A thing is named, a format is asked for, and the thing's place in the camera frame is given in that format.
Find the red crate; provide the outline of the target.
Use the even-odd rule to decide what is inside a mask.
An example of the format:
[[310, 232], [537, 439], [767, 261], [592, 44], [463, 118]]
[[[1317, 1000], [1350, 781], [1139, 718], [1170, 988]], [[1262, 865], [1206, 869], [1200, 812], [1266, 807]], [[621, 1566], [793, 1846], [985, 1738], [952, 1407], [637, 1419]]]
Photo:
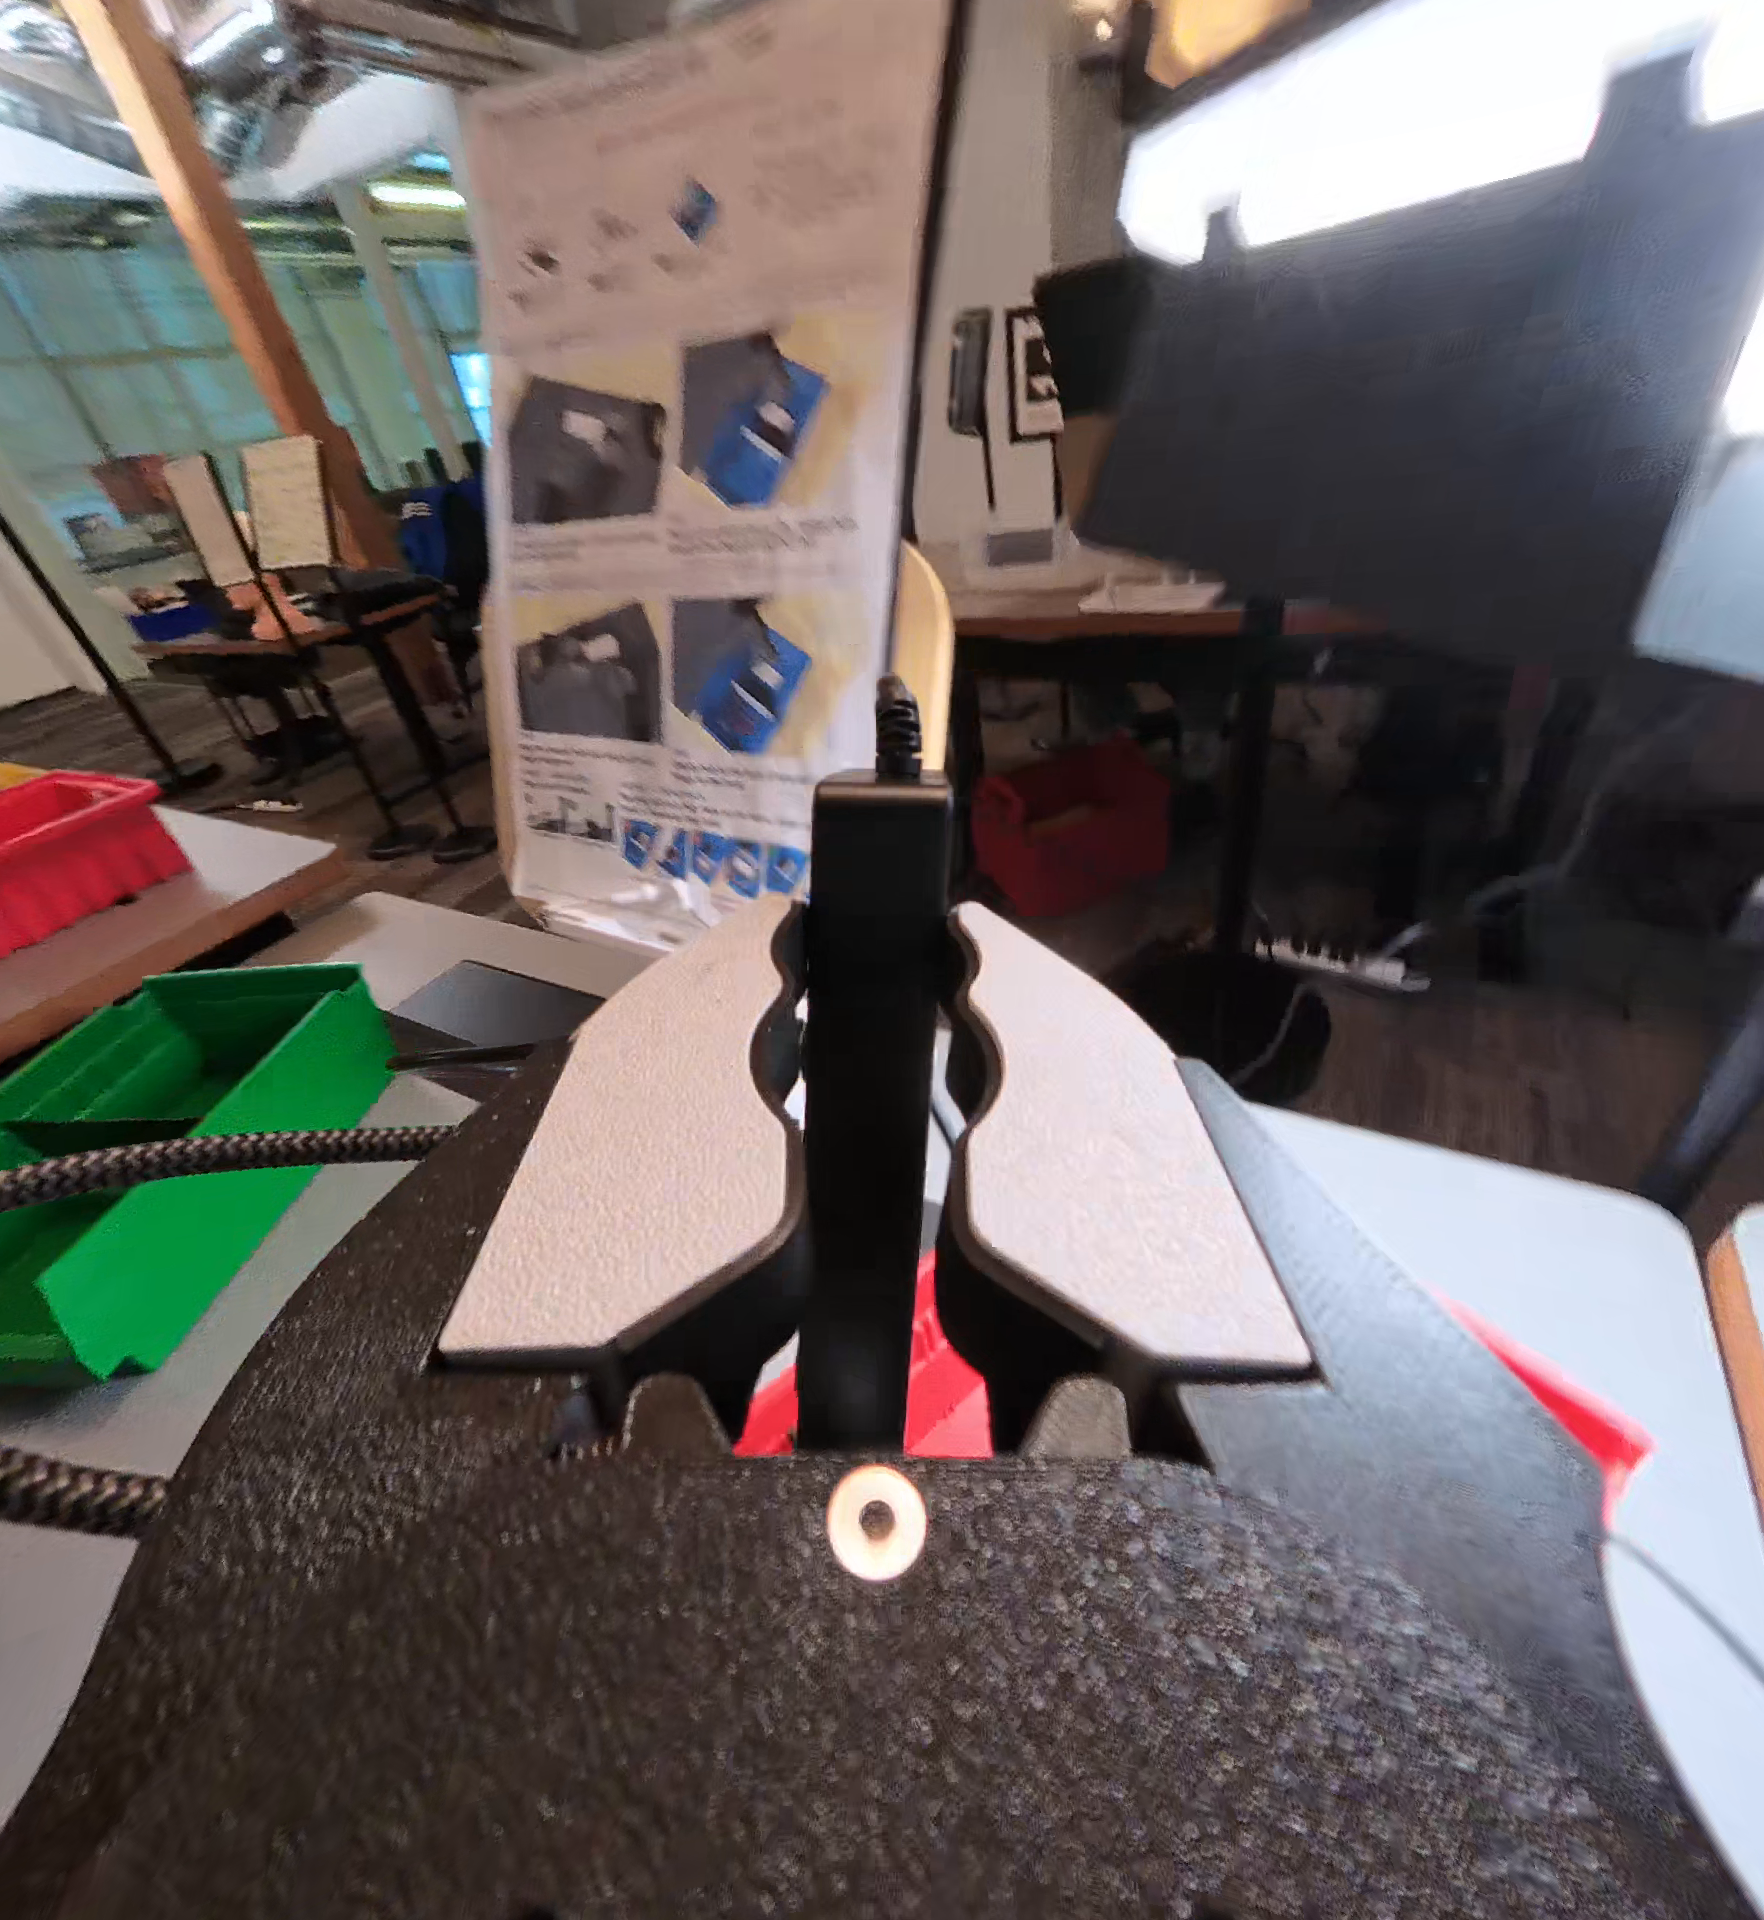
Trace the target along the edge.
[[1162, 872], [1170, 797], [1126, 734], [984, 774], [968, 805], [974, 866], [1015, 917], [1085, 911]]

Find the green plastic bin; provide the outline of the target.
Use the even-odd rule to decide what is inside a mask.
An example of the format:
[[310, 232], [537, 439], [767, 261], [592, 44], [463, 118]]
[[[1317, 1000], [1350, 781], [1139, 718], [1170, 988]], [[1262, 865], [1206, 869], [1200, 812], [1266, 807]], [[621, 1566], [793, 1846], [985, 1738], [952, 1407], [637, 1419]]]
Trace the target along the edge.
[[[0, 1172], [108, 1143], [355, 1127], [389, 1024], [353, 963], [171, 972], [0, 1080]], [[154, 1371], [312, 1179], [162, 1179], [0, 1214], [0, 1381]]]

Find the ribbed red plastic bin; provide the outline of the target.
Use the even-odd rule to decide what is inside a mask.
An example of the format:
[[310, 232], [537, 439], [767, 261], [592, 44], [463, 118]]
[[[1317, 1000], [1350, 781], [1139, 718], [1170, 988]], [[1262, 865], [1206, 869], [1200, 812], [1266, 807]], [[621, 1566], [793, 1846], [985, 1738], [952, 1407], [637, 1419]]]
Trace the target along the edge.
[[0, 960], [185, 872], [156, 784], [45, 772], [0, 788]]

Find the whiteboard on easel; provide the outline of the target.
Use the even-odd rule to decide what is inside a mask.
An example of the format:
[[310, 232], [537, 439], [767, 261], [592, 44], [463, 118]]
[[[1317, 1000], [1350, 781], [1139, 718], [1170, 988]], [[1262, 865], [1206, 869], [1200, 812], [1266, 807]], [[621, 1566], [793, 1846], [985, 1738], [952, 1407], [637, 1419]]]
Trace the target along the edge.
[[251, 584], [254, 560], [212, 455], [177, 455], [159, 471], [208, 581], [218, 589]]
[[263, 574], [329, 571], [340, 563], [324, 463], [313, 436], [295, 434], [241, 447], [246, 513]]

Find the blue jacket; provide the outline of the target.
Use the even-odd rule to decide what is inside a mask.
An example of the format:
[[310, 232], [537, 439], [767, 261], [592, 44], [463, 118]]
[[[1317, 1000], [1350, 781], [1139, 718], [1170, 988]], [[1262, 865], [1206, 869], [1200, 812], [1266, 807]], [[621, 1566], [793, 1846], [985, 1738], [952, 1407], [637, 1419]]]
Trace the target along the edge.
[[471, 473], [407, 491], [397, 510], [397, 543], [417, 576], [434, 579], [475, 611], [490, 583], [483, 482]]

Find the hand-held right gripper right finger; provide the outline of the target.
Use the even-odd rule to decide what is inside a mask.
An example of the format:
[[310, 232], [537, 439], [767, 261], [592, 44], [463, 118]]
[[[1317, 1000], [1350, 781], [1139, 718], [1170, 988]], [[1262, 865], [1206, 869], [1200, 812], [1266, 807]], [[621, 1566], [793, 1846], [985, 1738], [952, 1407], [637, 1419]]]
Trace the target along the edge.
[[941, 1324], [993, 1412], [1066, 1378], [1128, 1412], [1165, 1386], [1316, 1375], [1249, 1208], [1157, 1033], [988, 906], [961, 957]]

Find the black USB hub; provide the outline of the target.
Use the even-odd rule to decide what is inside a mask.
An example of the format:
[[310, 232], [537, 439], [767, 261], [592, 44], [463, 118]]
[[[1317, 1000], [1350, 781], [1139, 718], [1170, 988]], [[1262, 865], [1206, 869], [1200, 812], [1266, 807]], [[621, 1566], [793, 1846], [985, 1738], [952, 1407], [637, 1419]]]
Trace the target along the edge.
[[898, 1451], [948, 970], [952, 794], [906, 762], [822, 781], [804, 909], [809, 1287], [798, 1451]]

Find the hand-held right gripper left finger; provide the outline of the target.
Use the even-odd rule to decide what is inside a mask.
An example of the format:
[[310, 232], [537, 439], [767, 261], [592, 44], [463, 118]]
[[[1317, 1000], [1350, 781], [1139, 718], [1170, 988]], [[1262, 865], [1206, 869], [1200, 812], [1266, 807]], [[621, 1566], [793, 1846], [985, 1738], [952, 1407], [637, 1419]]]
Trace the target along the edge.
[[752, 1400], [805, 1284], [802, 921], [793, 899], [742, 908], [576, 1031], [439, 1362], [579, 1373], [607, 1403], [658, 1373]]

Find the white power strip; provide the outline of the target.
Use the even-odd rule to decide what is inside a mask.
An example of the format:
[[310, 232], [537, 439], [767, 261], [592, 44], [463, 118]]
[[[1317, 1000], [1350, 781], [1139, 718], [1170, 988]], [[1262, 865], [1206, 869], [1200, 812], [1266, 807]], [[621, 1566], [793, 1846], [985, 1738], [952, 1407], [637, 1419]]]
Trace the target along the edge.
[[1256, 940], [1253, 957], [1313, 978], [1333, 978], [1349, 985], [1390, 994], [1424, 994], [1431, 979], [1402, 950], [1336, 948], [1328, 943], [1297, 943], [1291, 940]]

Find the black monitor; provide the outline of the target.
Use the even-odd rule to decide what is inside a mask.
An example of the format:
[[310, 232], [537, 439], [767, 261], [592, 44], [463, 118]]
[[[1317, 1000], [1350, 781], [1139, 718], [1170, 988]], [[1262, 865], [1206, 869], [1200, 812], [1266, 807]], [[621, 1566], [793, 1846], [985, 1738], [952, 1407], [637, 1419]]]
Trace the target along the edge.
[[1632, 67], [1573, 161], [1245, 241], [1137, 320], [1077, 532], [1471, 659], [1628, 649], [1764, 300], [1764, 109]]

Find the printed instruction poster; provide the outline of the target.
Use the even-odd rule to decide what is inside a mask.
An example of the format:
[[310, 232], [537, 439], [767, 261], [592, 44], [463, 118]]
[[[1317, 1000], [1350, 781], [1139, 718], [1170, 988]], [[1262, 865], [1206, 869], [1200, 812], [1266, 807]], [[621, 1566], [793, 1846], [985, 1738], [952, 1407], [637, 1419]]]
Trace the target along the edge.
[[804, 896], [891, 668], [957, 3], [765, 1], [473, 94], [509, 894], [641, 960]]

